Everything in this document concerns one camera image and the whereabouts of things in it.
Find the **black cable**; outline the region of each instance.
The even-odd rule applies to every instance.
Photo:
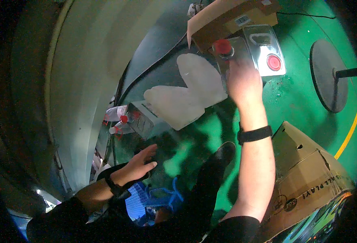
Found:
[[[283,12],[277,12],[277,13],[278,13],[278,14],[286,14],[286,15],[304,15],[304,16],[310,16],[310,17],[336,19],[336,16],[334,16],[334,17],[328,17],[328,16],[322,16],[322,15],[312,15],[312,14],[302,14],[302,13],[283,13]]]
[[[165,55],[163,55],[160,59],[158,59],[157,61],[155,61],[152,65],[150,65],[147,69],[145,69],[140,75],[138,75],[132,82],[131,84],[126,88],[126,90],[123,92],[121,98],[118,100],[118,103],[116,104],[116,106],[121,105],[124,101],[124,99],[126,98],[127,94],[130,92],[130,90],[137,84],[139,83],[139,81],[142,80],[142,78],[144,76],[146,76],[147,74],[149,74],[152,70],[154,70],[159,64],[160,61],[164,60],[165,57],[171,53],[171,51],[173,51],[180,43],[181,41],[184,40],[184,38],[187,36],[187,33],[185,33],[181,39],[167,52],[165,53]]]

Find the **barcode label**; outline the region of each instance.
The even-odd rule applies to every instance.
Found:
[[[235,23],[239,26],[239,27],[241,27],[242,25],[245,25],[245,24],[247,24],[247,23],[249,23],[249,22],[251,22],[252,20],[247,16],[247,15],[242,15],[242,16],[240,16],[239,18],[237,18],[236,20],[235,20]]]
[[[264,6],[267,6],[267,5],[271,5],[272,2],[270,2],[269,0],[263,0],[263,1],[262,1],[262,4],[263,4]]]

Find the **clear plastic bottle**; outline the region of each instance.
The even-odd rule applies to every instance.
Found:
[[[121,115],[124,115],[126,112],[127,105],[116,106],[110,108],[106,111],[106,115],[104,116],[104,120],[106,121],[119,121]]]
[[[128,124],[128,117],[126,115],[122,115],[120,117],[120,121],[115,126],[111,127],[108,131],[110,134],[119,134],[119,136],[122,136],[122,134],[134,132],[134,130]]]

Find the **plastic bottle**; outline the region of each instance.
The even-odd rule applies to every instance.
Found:
[[[173,129],[180,130],[201,117],[205,110],[188,88],[159,85],[145,91],[153,112]]]
[[[227,98],[220,73],[205,58],[188,53],[177,57],[180,75],[204,108]]]
[[[124,113],[126,112],[126,109],[127,109],[127,105],[121,105],[121,106],[110,108],[106,111],[106,116],[104,117],[104,120],[119,121],[121,115],[124,115]]]
[[[133,133],[134,130],[129,126],[128,123],[118,122],[115,126],[111,127],[109,130],[110,134],[128,134]]]

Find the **right hand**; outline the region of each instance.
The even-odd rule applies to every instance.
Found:
[[[262,78],[250,59],[230,60],[227,90],[240,111],[263,105]]]

